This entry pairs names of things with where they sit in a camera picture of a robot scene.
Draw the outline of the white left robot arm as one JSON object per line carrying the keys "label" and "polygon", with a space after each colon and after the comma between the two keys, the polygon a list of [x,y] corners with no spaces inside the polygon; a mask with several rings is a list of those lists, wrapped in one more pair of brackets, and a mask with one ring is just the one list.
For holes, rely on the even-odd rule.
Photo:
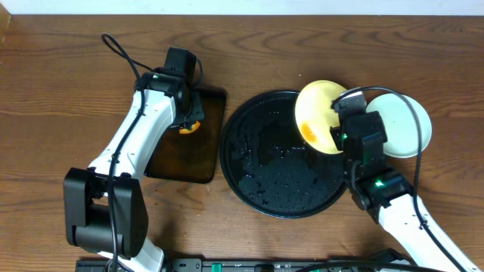
{"label": "white left robot arm", "polygon": [[107,271],[160,271],[163,250],[147,238],[141,180],[163,133],[202,119],[193,69],[156,68],[136,82],[131,108],[86,169],[64,178],[67,242],[107,258]]}

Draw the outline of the mint green plate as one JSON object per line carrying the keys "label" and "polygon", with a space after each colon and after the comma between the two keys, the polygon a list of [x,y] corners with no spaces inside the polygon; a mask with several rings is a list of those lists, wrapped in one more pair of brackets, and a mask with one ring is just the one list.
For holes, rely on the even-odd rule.
{"label": "mint green plate", "polygon": [[[405,98],[414,108],[420,122],[422,137],[421,150],[430,143],[432,137],[432,123],[427,111],[413,98]],[[410,158],[417,155],[417,127],[408,105],[394,94],[382,94],[374,98],[366,111],[377,111],[385,126],[387,142],[383,145],[383,152],[395,158]]]}

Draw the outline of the orange green scrub sponge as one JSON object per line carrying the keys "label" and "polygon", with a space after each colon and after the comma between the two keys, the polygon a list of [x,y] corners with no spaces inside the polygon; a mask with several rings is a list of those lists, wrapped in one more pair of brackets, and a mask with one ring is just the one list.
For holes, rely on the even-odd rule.
{"label": "orange green scrub sponge", "polygon": [[195,132],[199,127],[200,127],[200,122],[196,121],[194,124],[192,124],[190,126],[180,128],[178,130],[178,132],[179,132],[179,134],[191,134],[191,133]]}

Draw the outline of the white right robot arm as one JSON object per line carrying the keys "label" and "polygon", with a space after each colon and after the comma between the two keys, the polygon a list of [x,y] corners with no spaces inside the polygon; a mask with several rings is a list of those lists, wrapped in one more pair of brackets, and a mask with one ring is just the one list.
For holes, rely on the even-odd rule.
{"label": "white right robot arm", "polygon": [[339,114],[330,133],[343,153],[346,180],[355,204],[391,234],[425,268],[477,271],[479,268],[436,223],[418,196],[420,175],[408,181],[386,158],[421,157],[426,123],[412,113],[382,111]]}

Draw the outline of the yellow plate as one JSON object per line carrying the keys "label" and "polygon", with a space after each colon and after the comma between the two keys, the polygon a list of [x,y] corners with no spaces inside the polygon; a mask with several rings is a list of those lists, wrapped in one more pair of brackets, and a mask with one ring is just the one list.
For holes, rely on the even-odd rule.
{"label": "yellow plate", "polygon": [[304,141],[318,152],[335,155],[340,151],[330,133],[340,126],[338,114],[331,104],[346,89],[332,81],[318,80],[306,85],[295,104],[295,120]]}

